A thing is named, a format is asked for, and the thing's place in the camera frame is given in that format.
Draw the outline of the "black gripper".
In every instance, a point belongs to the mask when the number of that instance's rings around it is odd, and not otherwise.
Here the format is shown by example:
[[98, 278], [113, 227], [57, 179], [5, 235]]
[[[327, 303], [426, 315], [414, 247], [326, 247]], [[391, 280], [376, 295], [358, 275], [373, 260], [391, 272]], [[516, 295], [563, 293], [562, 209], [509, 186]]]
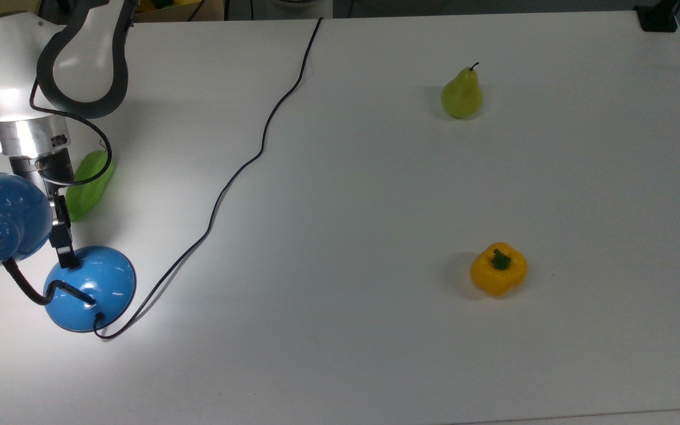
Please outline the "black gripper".
[[72, 223], [68, 214], [67, 201], [65, 196], [54, 194], [59, 189], [58, 185], [44, 180], [46, 177], [53, 181], [73, 181], [74, 172], [67, 148], [45, 153], [36, 158], [12, 156], [9, 162], [14, 175], [30, 181], [48, 199], [53, 198], [54, 221], [49, 241], [56, 250], [60, 268], [77, 269], [79, 259], [73, 247]]

